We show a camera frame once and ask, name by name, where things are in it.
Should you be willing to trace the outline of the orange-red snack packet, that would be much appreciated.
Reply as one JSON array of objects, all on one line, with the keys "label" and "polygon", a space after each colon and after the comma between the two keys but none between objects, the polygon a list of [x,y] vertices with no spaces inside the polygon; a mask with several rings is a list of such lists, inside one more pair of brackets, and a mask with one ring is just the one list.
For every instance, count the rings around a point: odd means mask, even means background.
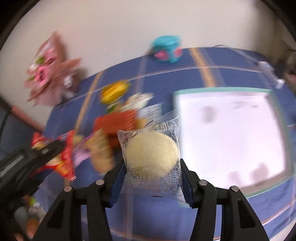
[{"label": "orange-red snack packet", "polygon": [[147,124],[146,118],[137,117],[136,110],[127,110],[121,113],[110,113],[95,119],[93,131],[104,130],[112,149],[118,149],[120,143],[117,131],[132,131],[144,128]]}]

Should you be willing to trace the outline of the clear-wrapped round white pastry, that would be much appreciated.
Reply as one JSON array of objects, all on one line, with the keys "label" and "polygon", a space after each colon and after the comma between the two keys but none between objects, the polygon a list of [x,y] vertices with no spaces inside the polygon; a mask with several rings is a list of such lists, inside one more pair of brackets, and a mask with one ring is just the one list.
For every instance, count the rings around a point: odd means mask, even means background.
[{"label": "clear-wrapped round white pastry", "polygon": [[126,167],[123,192],[184,201],[179,115],[170,111],[132,131],[118,130]]}]

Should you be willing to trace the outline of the yellow-wrapped snack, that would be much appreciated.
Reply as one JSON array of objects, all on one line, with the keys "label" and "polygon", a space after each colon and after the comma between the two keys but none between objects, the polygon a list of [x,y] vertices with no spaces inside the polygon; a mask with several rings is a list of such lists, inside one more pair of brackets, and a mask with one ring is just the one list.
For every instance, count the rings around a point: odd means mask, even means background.
[{"label": "yellow-wrapped snack", "polygon": [[100,100],[103,104],[111,104],[126,94],[129,83],[122,81],[114,82],[102,88]]}]

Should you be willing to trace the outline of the cream-wrapped small snack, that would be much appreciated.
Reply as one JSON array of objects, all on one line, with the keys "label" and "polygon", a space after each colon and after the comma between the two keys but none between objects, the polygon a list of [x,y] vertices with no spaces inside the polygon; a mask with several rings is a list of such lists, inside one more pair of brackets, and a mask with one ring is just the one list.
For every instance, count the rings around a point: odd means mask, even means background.
[{"label": "cream-wrapped small snack", "polygon": [[139,110],[147,106],[148,102],[154,97],[152,93],[137,93],[130,96],[122,107],[126,110]]}]

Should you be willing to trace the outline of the red cracker snack packet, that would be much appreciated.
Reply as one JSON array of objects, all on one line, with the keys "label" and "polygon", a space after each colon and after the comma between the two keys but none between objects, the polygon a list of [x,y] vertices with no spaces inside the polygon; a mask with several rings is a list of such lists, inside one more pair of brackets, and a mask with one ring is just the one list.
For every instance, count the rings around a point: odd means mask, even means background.
[{"label": "red cracker snack packet", "polygon": [[[37,169],[37,173],[41,173],[42,171],[51,169],[59,173],[63,178],[67,178],[69,182],[74,181],[76,179],[72,158],[72,153],[74,150],[74,130],[70,130],[69,132],[60,135],[58,137],[58,140],[65,142],[65,147],[62,153],[53,158],[47,164]],[[32,149],[39,150],[49,143],[50,140],[43,136],[41,133],[33,133],[31,141]]]}]

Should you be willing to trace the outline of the pink and yellow snack packet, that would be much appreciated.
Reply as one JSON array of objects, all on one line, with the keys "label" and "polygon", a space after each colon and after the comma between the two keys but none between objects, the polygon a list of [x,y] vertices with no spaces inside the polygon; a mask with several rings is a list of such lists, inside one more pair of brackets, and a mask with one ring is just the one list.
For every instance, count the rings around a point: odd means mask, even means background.
[{"label": "pink and yellow snack packet", "polygon": [[115,166],[115,160],[108,137],[104,129],[99,129],[89,137],[74,137],[75,145],[72,153],[74,167],[89,159],[93,168],[100,174],[105,175]]}]

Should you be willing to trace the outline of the white tray with green rim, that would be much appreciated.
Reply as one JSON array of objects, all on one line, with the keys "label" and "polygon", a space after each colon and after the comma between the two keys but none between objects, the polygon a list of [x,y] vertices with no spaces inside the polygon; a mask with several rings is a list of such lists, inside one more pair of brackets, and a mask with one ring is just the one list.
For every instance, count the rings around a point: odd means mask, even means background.
[{"label": "white tray with green rim", "polygon": [[294,174],[285,115],[270,89],[208,87],[176,91],[181,157],[220,188],[251,197]]}]

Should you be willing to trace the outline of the pink flower bouquet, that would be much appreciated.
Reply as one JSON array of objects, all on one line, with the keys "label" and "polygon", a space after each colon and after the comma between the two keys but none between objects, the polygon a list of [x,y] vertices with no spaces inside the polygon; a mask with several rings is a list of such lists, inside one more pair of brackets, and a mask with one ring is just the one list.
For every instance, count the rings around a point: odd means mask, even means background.
[{"label": "pink flower bouquet", "polygon": [[41,44],[26,71],[24,87],[30,90],[28,102],[54,107],[72,99],[79,85],[76,73],[80,62],[81,58],[67,59],[60,34],[53,32]]}]

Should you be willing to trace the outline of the white power strip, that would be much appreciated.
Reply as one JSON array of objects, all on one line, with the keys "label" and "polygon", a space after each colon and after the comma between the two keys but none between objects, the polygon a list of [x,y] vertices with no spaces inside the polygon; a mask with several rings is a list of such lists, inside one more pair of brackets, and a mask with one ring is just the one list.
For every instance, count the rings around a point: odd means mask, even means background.
[{"label": "white power strip", "polygon": [[274,81],[276,89],[281,89],[284,86],[285,81],[275,75],[273,66],[271,66],[268,62],[259,61],[257,66],[268,78]]}]

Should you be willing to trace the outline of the teal toy house box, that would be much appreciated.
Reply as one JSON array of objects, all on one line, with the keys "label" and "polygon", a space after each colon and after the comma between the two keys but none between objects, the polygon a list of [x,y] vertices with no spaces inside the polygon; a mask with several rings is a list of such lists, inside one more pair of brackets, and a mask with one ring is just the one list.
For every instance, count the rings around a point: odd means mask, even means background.
[{"label": "teal toy house box", "polygon": [[152,42],[152,55],[161,62],[178,62],[183,55],[180,37],[175,35],[157,37]]}]

